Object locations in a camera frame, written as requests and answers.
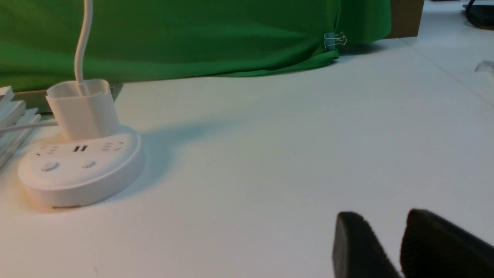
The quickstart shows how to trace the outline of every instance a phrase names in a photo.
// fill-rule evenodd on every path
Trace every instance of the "white plastic item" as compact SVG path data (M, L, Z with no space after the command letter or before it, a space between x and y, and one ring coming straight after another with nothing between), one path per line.
M145 154L139 134L121 126L115 134L59 141L34 148L19 165L28 194L51 207L78 207L106 199L141 174Z
M115 104L106 80L85 80L89 95L80 96L76 81L58 83L48 89L46 100L65 138L96 139L114 134L120 127Z

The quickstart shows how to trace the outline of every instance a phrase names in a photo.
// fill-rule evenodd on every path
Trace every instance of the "white cable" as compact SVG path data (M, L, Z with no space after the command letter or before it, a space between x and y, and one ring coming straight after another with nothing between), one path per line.
M0 136L5 134L5 133L23 130L23 129L31 129L31 128L38 128L38 127L53 127L53 126L58 126L57 121L51 120L51 121L42 121L39 123L24 125L24 126L12 126L12 127L8 127L8 128L0 129Z
M89 32L91 31L91 23L92 23L92 0L84 0L84 19L82 21L82 29L81 29L81 34L79 35L79 42L77 43L77 48L76 48L76 58L74 61L74 72L76 75L79 96L89 95L87 86L84 83L82 62L84 60L84 52L86 51Z

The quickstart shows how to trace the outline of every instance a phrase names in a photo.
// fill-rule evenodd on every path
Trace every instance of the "power button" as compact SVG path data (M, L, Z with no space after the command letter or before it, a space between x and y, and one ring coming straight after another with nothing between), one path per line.
M83 169L91 168L96 164L96 161L94 160L86 160L81 164L81 167Z
M58 162L46 162L45 164L43 164L43 166L41 166L41 171L49 172L55 170L57 169L58 165L59 165Z

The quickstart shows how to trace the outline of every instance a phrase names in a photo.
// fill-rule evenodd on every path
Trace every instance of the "power strip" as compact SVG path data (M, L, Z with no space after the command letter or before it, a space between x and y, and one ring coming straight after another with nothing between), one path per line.
M34 148L19 165L28 194L51 207L78 207L106 199L140 175L145 155L139 134L121 126L113 135L87 140L60 137Z

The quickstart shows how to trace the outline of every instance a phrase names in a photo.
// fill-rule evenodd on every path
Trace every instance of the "black object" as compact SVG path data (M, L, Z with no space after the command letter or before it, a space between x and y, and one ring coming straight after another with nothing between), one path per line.
M340 212L334 233L336 278L399 278L372 228L354 212Z
M470 0L464 5L465 16L468 22L481 29L494 30L494 6L474 5L475 0Z
M494 277L494 247L427 210L409 212L400 262L407 278Z
M494 278L494 247L446 219L412 209L400 263L406 278ZM354 212L336 219L336 278L398 278L370 225Z

